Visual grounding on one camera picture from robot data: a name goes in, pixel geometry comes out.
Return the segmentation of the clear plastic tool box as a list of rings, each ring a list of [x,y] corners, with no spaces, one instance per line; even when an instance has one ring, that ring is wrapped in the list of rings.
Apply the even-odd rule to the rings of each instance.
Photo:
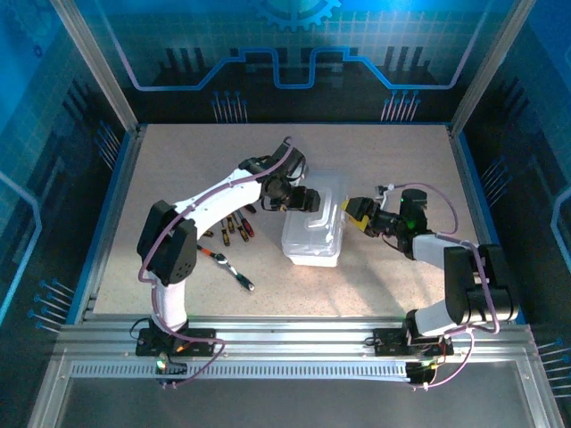
[[[314,169],[301,184],[319,193],[319,210],[285,214],[282,251],[295,265],[334,268],[343,243],[348,177],[339,170]]]

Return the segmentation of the aluminium mounting beam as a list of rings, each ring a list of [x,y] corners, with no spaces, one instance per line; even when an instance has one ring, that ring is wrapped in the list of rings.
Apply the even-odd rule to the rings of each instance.
[[[136,329],[133,316],[93,315],[62,328],[54,355],[68,359],[132,360]],[[398,317],[192,317],[191,328],[213,328],[226,343],[224,360],[354,361],[375,356],[365,340],[377,328],[399,329]],[[528,325],[507,324],[497,334],[475,331],[453,340],[454,361],[533,358],[538,350]]]

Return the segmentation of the controller board with green light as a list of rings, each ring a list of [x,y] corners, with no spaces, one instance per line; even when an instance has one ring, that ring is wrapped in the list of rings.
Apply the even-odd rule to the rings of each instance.
[[[187,365],[174,362],[167,353],[161,352],[155,361],[155,373],[158,375],[185,375]]]
[[[432,363],[407,362],[405,372],[410,384],[431,383],[435,379],[436,368]]]

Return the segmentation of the aluminium side rail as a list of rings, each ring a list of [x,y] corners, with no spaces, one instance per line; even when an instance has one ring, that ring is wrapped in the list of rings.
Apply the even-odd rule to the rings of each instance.
[[[68,310],[66,325],[81,324],[92,296],[97,299],[96,295],[111,254],[112,243],[147,128],[147,124],[140,125],[133,136],[125,135],[121,143],[119,157],[112,171],[93,239]]]
[[[484,272],[492,303],[501,322],[523,324],[517,281],[512,275],[506,255],[501,248],[497,230],[492,221],[490,205],[484,196],[484,187],[476,164],[463,134],[451,137],[451,149],[459,172],[460,182],[468,205],[468,212],[476,232],[476,239],[484,248]]]

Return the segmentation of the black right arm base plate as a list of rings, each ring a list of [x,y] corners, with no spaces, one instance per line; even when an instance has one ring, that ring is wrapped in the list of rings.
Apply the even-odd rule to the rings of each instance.
[[[448,357],[454,354],[451,340],[442,336],[417,336],[403,329],[378,328],[372,331],[372,346],[378,357]]]

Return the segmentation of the aluminium frame post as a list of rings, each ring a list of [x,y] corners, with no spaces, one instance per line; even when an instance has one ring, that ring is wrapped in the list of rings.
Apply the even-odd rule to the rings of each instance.
[[[513,0],[496,37],[484,56],[474,78],[459,103],[451,121],[450,135],[458,138],[467,125],[492,78],[502,65],[537,0]]]
[[[126,132],[133,134],[138,126],[135,113],[132,111],[118,80],[115,78],[109,63],[106,61],[74,0],[49,1],[115,112],[120,124]]]

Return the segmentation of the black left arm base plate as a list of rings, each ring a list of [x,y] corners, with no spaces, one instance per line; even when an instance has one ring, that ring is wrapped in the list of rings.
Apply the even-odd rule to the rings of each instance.
[[[214,355],[214,339],[217,335],[211,328],[186,328],[181,334],[209,339],[208,342],[188,343],[178,337],[169,335],[154,327],[141,329],[137,338],[136,355],[139,357],[158,357],[161,353],[169,357],[212,357]]]

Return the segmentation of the aluminium lower frame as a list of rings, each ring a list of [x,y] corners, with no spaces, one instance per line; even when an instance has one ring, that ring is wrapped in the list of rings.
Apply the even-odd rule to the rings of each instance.
[[[429,391],[373,380],[74,378],[46,371],[27,428],[571,428],[535,358],[470,362]]]

